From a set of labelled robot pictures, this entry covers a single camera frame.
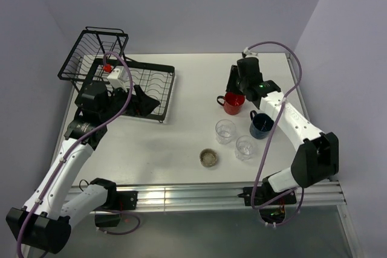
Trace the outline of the red mug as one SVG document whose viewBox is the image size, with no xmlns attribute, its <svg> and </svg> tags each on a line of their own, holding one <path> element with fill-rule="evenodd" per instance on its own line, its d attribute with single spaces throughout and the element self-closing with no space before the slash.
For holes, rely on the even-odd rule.
<svg viewBox="0 0 387 258">
<path fill-rule="evenodd" d="M 216 101 L 221 105 L 224 111 L 229 115 L 237 115 L 245 102 L 243 95 L 227 92 L 225 95 L 219 95 Z"/>
</svg>

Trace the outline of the clear plastic cup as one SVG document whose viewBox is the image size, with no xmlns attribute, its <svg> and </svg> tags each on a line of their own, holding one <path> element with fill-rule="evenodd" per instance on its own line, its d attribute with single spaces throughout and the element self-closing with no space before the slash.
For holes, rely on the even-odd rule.
<svg viewBox="0 0 387 258">
<path fill-rule="evenodd" d="M 220 120 L 215 125 L 216 140 L 219 144 L 230 143 L 236 135 L 235 124 L 227 119 Z"/>
<path fill-rule="evenodd" d="M 241 161 L 251 159 L 255 154 L 256 144 L 255 139 L 244 135 L 239 137 L 235 143 L 235 156 Z"/>
</svg>

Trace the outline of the dark blue mug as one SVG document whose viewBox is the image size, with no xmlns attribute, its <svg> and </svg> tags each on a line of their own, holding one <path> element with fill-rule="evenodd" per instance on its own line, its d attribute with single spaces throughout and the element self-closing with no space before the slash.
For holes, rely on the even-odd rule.
<svg viewBox="0 0 387 258">
<path fill-rule="evenodd" d="M 273 128 L 274 121 L 267 114 L 257 113 L 255 110 L 250 111 L 250 119 L 250 135 L 257 140 L 267 138 Z"/>
</svg>

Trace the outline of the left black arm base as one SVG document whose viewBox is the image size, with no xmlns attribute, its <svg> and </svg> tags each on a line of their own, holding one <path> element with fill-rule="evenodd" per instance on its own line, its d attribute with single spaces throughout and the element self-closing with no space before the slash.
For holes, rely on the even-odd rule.
<svg viewBox="0 0 387 258">
<path fill-rule="evenodd" d="M 137 206 L 137 191 L 119 191 L 113 198 L 108 198 L 101 209 L 128 211 L 135 210 Z M 99 228 L 115 228 L 119 225 L 123 214 L 97 213 L 94 215 L 94 223 Z"/>
</svg>

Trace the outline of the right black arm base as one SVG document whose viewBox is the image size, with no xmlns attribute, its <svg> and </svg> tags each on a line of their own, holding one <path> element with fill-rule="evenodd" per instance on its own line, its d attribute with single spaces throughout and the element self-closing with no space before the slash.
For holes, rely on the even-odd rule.
<svg viewBox="0 0 387 258">
<path fill-rule="evenodd" d="M 245 206 L 251 206 L 251 197 L 252 197 L 252 191 L 253 187 L 244 187 L 242 189 L 242 193 L 238 194 L 239 198 L 244 199 L 244 205 Z M 256 192 L 255 192 L 255 200 L 254 205 L 261 205 L 273 198 L 277 198 L 281 193 L 276 193 L 272 189 L 267 188 L 266 186 L 257 186 Z M 281 198 L 273 201 L 270 203 L 270 205 L 293 205 L 296 204 L 296 194 L 294 191 L 291 193 L 282 196 Z"/>
</svg>

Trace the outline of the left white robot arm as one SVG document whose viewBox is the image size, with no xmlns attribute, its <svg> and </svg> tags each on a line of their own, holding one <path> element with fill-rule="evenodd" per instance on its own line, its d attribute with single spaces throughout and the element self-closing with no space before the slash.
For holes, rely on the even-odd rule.
<svg viewBox="0 0 387 258">
<path fill-rule="evenodd" d="M 107 132 L 107 125 L 121 115 L 147 117 L 160 102 L 139 85 L 119 86 L 111 92 L 105 82 L 83 85 L 76 101 L 74 120 L 68 125 L 59 153 L 44 180 L 22 208 L 11 208 L 6 222 L 22 257 L 23 244 L 60 252 L 71 230 L 95 209 L 116 211 L 117 186 L 103 178 L 92 180 L 70 202 L 65 198 L 80 169 Z"/>
</svg>

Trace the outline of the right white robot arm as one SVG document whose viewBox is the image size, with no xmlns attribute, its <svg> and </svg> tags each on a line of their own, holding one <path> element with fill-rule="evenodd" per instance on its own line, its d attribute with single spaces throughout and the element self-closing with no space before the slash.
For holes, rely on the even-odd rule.
<svg viewBox="0 0 387 258">
<path fill-rule="evenodd" d="M 312 125 L 272 80 L 264 80 L 257 57 L 239 59 L 230 69 L 227 92 L 244 95 L 291 141 L 296 154 L 290 167 L 262 180 L 250 195 L 255 205 L 273 204 L 287 190 L 305 189 L 339 171 L 339 140 Z"/>
</svg>

